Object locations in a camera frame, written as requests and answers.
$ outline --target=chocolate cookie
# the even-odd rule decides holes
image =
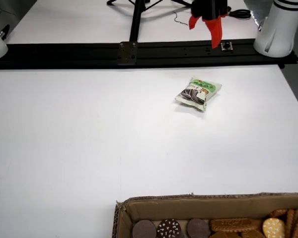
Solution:
[[[162,221],[157,230],[157,238],[181,238],[181,227],[174,219]]]
[[[209,225],[198,218],[189,221],[187,232],[190,238],[208,238],[211,234]]]
[[[157,231],[154,224],[148,220],[142,220],[133,228],[133,238],[155,238]]]

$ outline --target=metal bracket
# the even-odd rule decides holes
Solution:
[[[230,41],[225,41],[221,43],[222,51],[233,51],[233,44]]]
[[[121,42],[118,50],[118,65],[135,65],[137,61],[138,42]]]

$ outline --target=black cable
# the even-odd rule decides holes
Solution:
[[[0,7],[0,10],[1,11],[3,11],[3,12],[5,12],[5,13],[8,13],[8,14],[11,14],[11,15],[14,15],[14,16],[16,16],[14,13],[12,13],[12,12],[9,12],[9,11],[6,11],[6,10],[3,10],[1,7]]]
[[[228,16],[234,17],[239,20],[248,20],[251,18],[250,10],[247,9],[239,9],[235,11],[228,11]]]
[[[181,21],[177,21],[178,14],[175,11],[173,11],[173,13],[175,14],[175,19],[174,19],[175,22],[188,26],[187,23],[184,23],[184,22],[181,22]]]

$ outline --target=gray floor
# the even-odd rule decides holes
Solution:
[[[257,19],[264,19],[268,15],[273,0],[244,0],[250,10],[255,11]],[[0,14],[0,27],[10,24],[12,29],[18,24],[36,0],[0,0],[0,7],[13,12],[11,15],[5,12]],[[295,39],[294,51],[298,55],[298,31]],[[298,100],[298,64],[287,65],[283,70],[292,91]]]

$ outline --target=sprinkled chocolate cookie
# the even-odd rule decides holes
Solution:
[[[162,221],[157,228],[158,238],[180,238],[181,227],[174,219],[167,219]]]

